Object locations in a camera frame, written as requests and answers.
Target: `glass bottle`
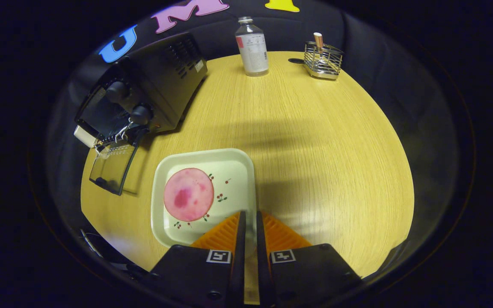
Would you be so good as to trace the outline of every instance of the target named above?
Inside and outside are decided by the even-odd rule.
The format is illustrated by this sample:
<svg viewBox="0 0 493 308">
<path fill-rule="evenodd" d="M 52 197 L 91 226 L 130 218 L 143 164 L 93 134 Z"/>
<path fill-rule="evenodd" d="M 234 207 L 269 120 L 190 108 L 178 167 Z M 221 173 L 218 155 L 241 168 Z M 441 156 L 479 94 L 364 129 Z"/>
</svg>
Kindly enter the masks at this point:
<svg viewBox="0 0 493 308">
<path fill-rule="evenodd" d="M 267 74 L 270 67 L 264 32 L 252 24 L 250 16 L 240 17 L 239 25 L 241 26 L 235 32 L 235 39 L 246 75 L 256 77 Z"/>
</svg>

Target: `bottle label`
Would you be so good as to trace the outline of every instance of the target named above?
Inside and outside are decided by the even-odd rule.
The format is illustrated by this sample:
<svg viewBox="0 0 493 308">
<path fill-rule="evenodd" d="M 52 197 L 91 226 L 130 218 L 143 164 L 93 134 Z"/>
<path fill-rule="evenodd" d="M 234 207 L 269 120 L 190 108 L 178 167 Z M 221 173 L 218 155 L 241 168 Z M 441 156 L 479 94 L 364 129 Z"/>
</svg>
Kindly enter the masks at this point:
<svg viewBox="0 0 493 308">
<path fill-rule="evenodd" d="M 263 72 L 269 68 L 266 38 L 263 34 L 240 35 L 236 39 L 247 72 Z"/>
</svg>

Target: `round hole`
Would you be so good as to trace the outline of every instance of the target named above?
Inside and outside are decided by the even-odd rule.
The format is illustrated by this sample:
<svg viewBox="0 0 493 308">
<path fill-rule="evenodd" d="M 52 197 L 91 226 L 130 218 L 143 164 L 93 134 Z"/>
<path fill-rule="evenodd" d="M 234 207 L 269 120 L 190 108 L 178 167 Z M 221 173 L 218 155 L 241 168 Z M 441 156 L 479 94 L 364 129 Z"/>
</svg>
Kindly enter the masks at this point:
<svg viewBox="0 0 493 308">
<path fill-rule="evenodd" d="M 207 294 L 207 297 L 211 300 L 219 300 L 222 298 L 222 295 L 217 291 L 211 291 Z"/>
<path fill-rule="evenodd" d="M 288 59 L 289 62 L 296 63 L 296 64 L 304 64 L 304 61 L 302 59 L 298 58 L 290 58 Z"/>
</svg>

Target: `pink letter m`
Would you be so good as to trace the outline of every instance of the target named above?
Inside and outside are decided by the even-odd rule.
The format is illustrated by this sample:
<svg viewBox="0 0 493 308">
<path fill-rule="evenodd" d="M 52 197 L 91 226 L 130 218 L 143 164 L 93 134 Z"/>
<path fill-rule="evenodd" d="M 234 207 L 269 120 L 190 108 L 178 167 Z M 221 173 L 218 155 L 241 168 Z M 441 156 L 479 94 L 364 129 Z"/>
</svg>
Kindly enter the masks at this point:
<svg viewBox="0 0 493 308">
<path fill-rule="evenodd" d="M 176 18 L 182 21 L 190 19 L 191 14 L 195 7 L 198 10 L 195 16 L 203 16 L 212 14 L 213 12 L 219 12 L 229 8 L 228 4 L 223 4 L 221 0 L 191 0 L 185 6 L 171 6 L 161 12 L 157 12 L 151 18 L 156 18 L 159 28 L 155 33 L 162 33 L 176 25 L 176 21 L 171 21 L 170 18 Z"/>
</svg>

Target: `blue letter u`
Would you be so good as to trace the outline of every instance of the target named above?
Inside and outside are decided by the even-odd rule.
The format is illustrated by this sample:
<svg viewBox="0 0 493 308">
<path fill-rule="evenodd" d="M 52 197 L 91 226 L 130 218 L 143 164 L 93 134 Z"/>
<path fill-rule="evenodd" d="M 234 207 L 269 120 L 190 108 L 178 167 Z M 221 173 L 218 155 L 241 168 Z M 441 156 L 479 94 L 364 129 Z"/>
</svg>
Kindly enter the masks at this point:
<svg viewBox="0 0 493 308">
<path fill-rule="evenodd" d="M 137 34 L 134 31 L 134 28 L 136 26 L 137 25 L 133 25 L 131 28 L 119 35 L 119 37 L 125 38 L 125 46 L 121 47 L 120 50 L 115 50 L 113 48 L 113 43 L 115 42 L 115 40 L 110 41 L 108 45 L 102 48 L 102 50 L 98 54 L 102 55 L 102 59 L 104 59 L 104 61 L 106 61 L 107 63 L 111 63 L 121 58 L 122 55 L 129 51 L 129 49 L 134 45 L 135 41 L 137 41 Z"/>
</svg>

